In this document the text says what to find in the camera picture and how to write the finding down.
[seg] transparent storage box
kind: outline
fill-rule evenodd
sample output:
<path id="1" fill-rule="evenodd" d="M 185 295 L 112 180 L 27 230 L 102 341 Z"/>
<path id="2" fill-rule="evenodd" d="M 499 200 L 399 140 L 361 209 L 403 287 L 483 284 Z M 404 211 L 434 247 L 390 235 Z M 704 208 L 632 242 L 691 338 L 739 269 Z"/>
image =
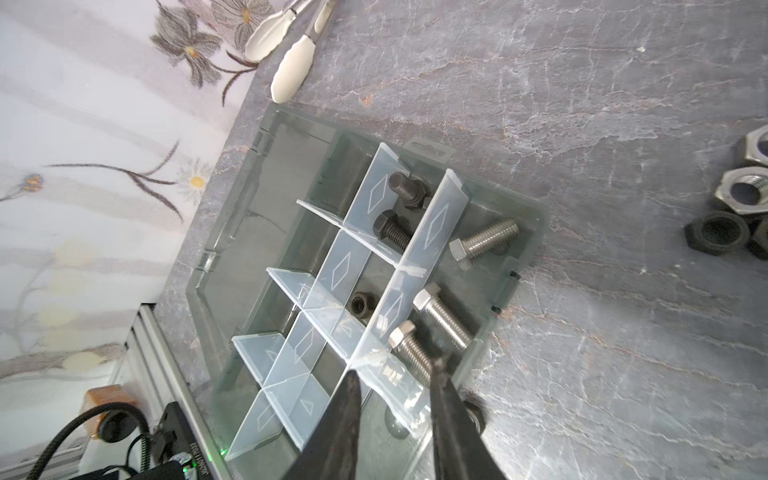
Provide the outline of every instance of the transparent storage box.
<path id="1" fill-rule="evenodd" d="M 363 385 L 358 478 L 407 476 L 431 436 L 429 390 L 391 352 L 389 334 L 411 319 L 428 353 L 450 356 L 461 385 L 541 242 L 542 205 L 461 175 L 414 151 L 423 142 L 411 144 L 268 109 L 187 291 L 216 385 L 207 421 L 243 478 L 282 475 L 347 369 Z M 387 185 L 395 172 L 426 183 L 427 208 L 401 205 Z M 373 234 L 388 209 L 413 232 L 404 252 Z M 461 271 L 448 242 L 503 217 L 515 219 L 520 234 Z M 412 308 L 429 281 L 474 335 L 463 352 Z M 347 310 L 357 291 L 377 299 L 368 320 Z M 386 409 L 406 439 L 389 434 Z"/>

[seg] marble surface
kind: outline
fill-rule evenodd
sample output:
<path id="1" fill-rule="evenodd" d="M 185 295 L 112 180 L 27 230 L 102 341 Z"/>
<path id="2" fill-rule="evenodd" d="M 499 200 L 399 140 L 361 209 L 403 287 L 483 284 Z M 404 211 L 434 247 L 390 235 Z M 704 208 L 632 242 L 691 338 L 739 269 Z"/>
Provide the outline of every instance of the marble surface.
<path id="1" fill-rule="evenodd" d="M 258 69 L 156 308 L 203 410 L 184 289 L 306 21 Z M 510 479 L 768 476 L 768 264 L 681 230 L 768 121 L 767 27 L 763 0 L 339 3 L 291 106 L 451 145 L 550 208 L 466 388 Z"/>

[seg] threaded shaft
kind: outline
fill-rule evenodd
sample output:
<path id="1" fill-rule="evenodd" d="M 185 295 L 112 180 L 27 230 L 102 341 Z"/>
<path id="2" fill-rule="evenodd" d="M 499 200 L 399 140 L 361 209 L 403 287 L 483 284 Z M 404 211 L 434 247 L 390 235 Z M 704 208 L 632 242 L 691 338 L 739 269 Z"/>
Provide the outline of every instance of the threaded shaft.
<path id="1" fill-rule="evenodd" d="M 397 222 L 391 220 L 382 228 L 382 234 L 389 238 L 395 245 L 406 251 L 406 247 L 411 243 L 411 233 L 405 228 L 399 226 Z"/>
<path id="2" fill-rule="evenodd" d="M 472 335 L 469 334 L 458 317 L 451 310 L 448 310 L 448 307 L 445 306 L 439 297 L 434 296 L 427 303 L 425 311 L 448 332 L 451 340 L 458 348 L 462 350 L 467 348 L 472 341 Z"/>
<path id="3" fill-rule="evenodd" d="M 389 188 L 406 202 L 413 202 L 421 195 L 419 185 L 400 172 L 389 177 Z"/>
<path id="4" fill-rule="evenodd" d="M 424 349 L 416 341 L 416 338 L 412 333 L 406 335 L 402 339 L 402 343 L 398 345 L 397 351 L 402 355 L 406 361 L 416 372 L 416 379 L 421 382 L 422 385 L 429 387 L 429 379 L 431 378 L 432 362 L 429 357 L 424 353 Z"/>
<path id="5" fill-rule="evenodd" d="M 512 240 L 518 235 L 519 231 L 520 228 L 513 219 L 505 218 L 492 224 L 485 230 L 466 237 L 462 240 L 462 245 L 464 245 L 464 249 L 467 251 L 467 256 L 475 258 L 496 245 Z"/>

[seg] floral wall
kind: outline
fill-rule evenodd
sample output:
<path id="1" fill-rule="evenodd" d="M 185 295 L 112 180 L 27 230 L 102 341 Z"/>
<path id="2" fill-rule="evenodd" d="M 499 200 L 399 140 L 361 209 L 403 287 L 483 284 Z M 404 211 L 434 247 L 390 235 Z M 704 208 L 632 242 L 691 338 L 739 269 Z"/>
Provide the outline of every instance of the floral wall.
<path id="1" fill-rule="evenodd" d="M 163 288 L 267 0 L 0 2 L 0 468 L 104 385 Z"/>

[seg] gray marble countertop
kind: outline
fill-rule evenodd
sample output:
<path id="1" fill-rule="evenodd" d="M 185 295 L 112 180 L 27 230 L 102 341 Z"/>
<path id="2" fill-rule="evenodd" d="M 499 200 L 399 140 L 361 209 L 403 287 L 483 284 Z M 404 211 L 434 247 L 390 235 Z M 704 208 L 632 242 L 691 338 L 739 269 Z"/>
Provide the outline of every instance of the gray marble countertop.
<path id="1" fill-rule="evenodd" d="M 257 70 L 156 308 L 203 410 L 184 290 L 306 21 Z M 510 479 L 768 477 L 768 263 L 681 230 L 768 121 L 767 71 L 764 0 L 339 3 L 291 106 L 451 145 L 550 208 L 467 385 Z"/>

